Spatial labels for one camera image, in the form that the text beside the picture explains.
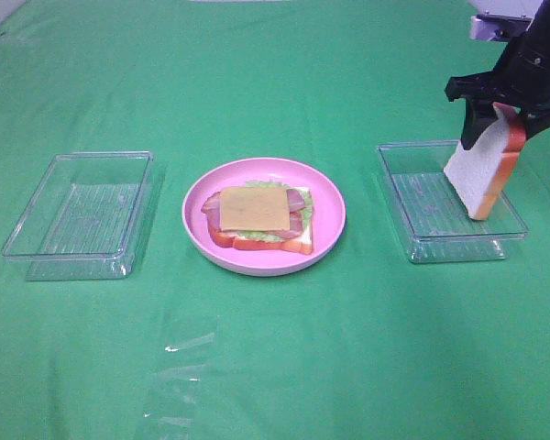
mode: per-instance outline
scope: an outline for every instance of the green tablecloth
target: green tablecloth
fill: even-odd
[[[413,265],[374,148],[456,138],[451,75],[492,67],[464,1],[31,0],[0,27],[0,249],[53,155],[152,150],[164,170],[125,280],[27,282],[0,255],[0,439],[131,439],[171,322],[215,318],[190,438],[550,439],[550,130],[507,194],[497,262]],[[337,246],[260,279],[193,247],[203,173],[303,161],[345,196]]]

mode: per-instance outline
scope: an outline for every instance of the cheese slice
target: cheese slice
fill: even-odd
[[[223,231],[281,231],[290,229],[287,190],[281,186],[227,186],[220,192]]]

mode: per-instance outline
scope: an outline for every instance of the clear plastic container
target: clear plastic container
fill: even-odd
[[[152,161],[148,151],[56,156],[4,258],[21,263],[30,281],[126,277],[149,209]]]
[[[527,226],[502,194],[487,220],[467,209],[443,173],[455,140],[379,145],[382,186],[397,235],[413,263],[505,259]]]

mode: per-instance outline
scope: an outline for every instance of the white bread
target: white bread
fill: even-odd
[[[444,173],[474,220],[485,220],[499,198],[525,144],[525,129],[515,109],[494,103],[497,121],[470,150],[458,142]]]

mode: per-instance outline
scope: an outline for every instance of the bottom bread slice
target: bottom bread slice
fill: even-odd
[[[220,248],[234,248],[238,250],[278,249],[306,255],[311,254],[314,250],[311,225],[308,225],[300,236],[282,241],[251,240],[238,235],[236,232],[224,232],[215,229],[209,223],[208,232],[212,241]]]
[[[494,103],[497,121],[470,150],[459,141],[444,174],[474,220],[485,220],[497,202],[525,144],[525,129],[515,109]]]

